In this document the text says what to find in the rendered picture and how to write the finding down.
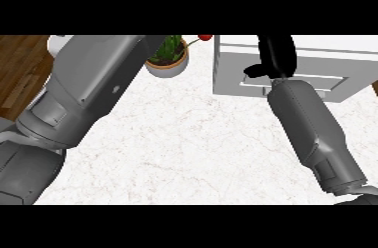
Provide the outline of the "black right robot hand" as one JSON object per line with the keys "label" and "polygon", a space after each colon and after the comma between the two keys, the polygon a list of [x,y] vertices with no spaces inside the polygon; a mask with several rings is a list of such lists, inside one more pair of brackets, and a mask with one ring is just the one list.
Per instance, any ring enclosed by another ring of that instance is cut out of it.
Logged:
{"label": "black right robot hand", "polygon": [[289,35],[258,35],[260,63],[244,69],[250,78],[289,78],[297,70],[297,51]]}

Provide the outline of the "grey drawer cabinet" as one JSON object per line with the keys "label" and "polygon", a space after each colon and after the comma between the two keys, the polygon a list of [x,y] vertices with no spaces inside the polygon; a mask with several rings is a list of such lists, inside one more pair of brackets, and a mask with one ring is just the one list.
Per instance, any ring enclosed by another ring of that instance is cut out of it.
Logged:
{"label": "grey drawer cabinet", "polygon": [[[326,102],[341,103],[378,80],[378,35],[294,35],[295,74],[344,77],[331,91],[318,91]],[[256,35],[214,37],[213,93],[264,97],[270,87],[245,87],[244,69],[260,63]]]}

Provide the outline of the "grey drawer front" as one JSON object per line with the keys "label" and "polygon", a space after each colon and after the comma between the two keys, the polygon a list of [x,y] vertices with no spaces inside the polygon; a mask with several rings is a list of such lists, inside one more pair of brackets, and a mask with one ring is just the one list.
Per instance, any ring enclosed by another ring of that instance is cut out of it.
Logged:
{"label": "grey drawer front", "polygon": [[[346,78],[338,76],[295,74],[291,77],[291,80],[306,81],[316,90],[331,91],[337,87],[337,85],[346,80]],[[250,78],[248,76],[245,76],[239,85],[258,88],[270,87],[272,79],[267,76],[261,76],[257,78]]]}

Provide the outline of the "potted green plant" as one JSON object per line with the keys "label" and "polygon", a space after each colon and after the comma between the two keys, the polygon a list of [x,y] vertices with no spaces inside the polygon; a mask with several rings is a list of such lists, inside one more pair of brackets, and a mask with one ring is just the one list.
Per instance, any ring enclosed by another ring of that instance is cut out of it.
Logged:
{"label": "potted green plant", "polygon": [[170,35],[152,55],[145,66],[149,73],[158,78],[173,78],[186,69],[189,63],[189,49],[180,35]]}

